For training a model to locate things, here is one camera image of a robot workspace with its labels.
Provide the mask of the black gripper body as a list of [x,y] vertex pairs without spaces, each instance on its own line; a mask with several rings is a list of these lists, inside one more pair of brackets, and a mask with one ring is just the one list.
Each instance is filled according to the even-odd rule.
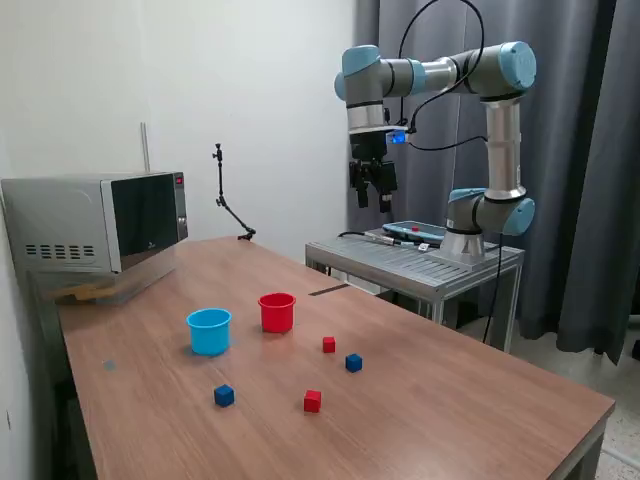
[[386,132],[368,131],[349,135],[351,157],[359,161],[380,161],[386,155]]

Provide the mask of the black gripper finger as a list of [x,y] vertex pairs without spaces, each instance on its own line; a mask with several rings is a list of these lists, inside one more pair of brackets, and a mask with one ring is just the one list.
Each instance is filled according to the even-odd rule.
[[397,190],[395,165],[392,161],[380,161],[374,165],[373,185],[379,195],[380,212],[390,212],[393,192]]
[[369,164],[360,160],[349,163],[350,186],[356,191],[357,205],[359,208],[368,207]]

